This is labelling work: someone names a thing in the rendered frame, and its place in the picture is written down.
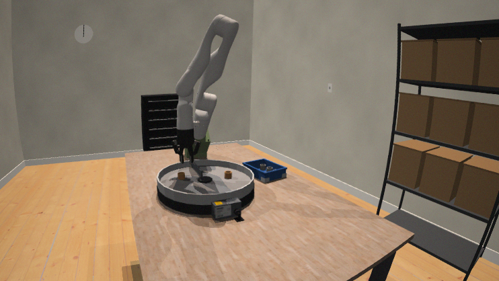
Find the blue crate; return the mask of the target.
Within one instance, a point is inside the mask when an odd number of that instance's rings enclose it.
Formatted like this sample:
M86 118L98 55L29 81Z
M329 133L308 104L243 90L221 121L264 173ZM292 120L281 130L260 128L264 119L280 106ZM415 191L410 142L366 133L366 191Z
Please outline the blue crate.
M274 179L286 177L287 167L279 165L267 159L258 159L254 161L243 162L242 164L243 166L246 166L247 168L251 169L251 171L254 173L254 177L261 180L264 183L272 181ZM273 171L266 172L266 170L260 170L260 164L266 164L266 167L272 167Z

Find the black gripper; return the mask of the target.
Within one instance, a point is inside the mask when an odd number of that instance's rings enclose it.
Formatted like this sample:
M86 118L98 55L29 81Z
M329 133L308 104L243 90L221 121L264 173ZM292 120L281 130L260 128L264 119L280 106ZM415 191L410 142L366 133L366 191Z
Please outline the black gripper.
M190 158L190 164L194 162L194 155L198 153L198 149L200 147L201 142L195 140L194 138L194 129L189 129L189 130L178 130L177 129L177 139L173 140L171 142L174 151L176 154L180 156L180 162L184 163L184 148L187 148L189 151L189 158ZM180 146L180 149L177 146L177 142ZM193 147L192 145L195 143L195 150L193 152ZM180 151L179 151L180 150Z

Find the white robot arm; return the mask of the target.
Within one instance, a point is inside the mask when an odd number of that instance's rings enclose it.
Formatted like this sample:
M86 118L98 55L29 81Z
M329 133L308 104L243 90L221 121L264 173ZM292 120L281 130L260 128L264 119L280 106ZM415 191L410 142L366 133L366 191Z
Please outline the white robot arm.
M194 129L194 138L203 139L206 136L210 118L217 104L216 95L205 93L207 88L216 82L225 68L225 63L237 35L239 23L224 15L218 15L211 22L203 41L176 85L178 97L177 129ZM223 38L220 47L210 54L213 38L218 35ZM202 76L194 107L196 108L193 119L194 86Z

